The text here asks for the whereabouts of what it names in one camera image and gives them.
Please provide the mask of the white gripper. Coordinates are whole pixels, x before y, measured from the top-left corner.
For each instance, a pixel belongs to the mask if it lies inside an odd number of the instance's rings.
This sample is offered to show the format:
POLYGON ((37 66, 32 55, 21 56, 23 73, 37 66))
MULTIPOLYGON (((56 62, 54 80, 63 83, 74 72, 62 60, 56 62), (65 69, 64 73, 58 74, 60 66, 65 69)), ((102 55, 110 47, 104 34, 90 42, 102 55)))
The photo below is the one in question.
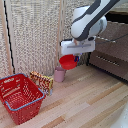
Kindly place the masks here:
MULTIPOLYGON (((92 52, 95 50, 95 41, 78 41, 74 43, 74 40, 62 41, 61 42, 61 54, 78 54, 78 53, 86 53, 92 52)), ((80 60, 80 56, 76 55, 74 61, 78 63, 80 60)))

